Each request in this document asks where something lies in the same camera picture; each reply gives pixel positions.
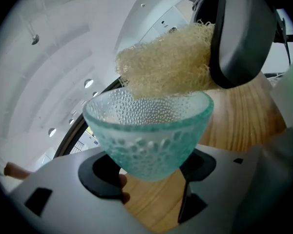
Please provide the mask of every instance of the loofah sponge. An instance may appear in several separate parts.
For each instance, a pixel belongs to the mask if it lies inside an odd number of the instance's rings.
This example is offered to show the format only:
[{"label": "loofah sponge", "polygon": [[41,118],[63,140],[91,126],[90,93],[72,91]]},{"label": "loofah sponge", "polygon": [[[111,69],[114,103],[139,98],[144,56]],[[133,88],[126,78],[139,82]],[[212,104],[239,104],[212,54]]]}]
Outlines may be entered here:
[{"label": "loofah sponge", "polygon": [[194,23],[121,51],[116,72],[135,98],[162,98],[219,88],[210,77],[214,24]]}]

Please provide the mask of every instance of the glass bowl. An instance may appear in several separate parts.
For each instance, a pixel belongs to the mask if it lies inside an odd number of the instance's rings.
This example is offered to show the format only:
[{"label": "glass bowl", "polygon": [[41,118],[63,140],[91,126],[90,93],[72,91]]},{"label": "glass bowl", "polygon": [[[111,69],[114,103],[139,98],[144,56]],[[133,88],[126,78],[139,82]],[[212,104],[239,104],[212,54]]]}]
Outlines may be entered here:
[{"label": "glass bowl", "polygon": [[91,99],[83,115],[106,153],[129,174],[161,180],[189,157],[213,111],[203,92],[135,99],[126,88]]}]

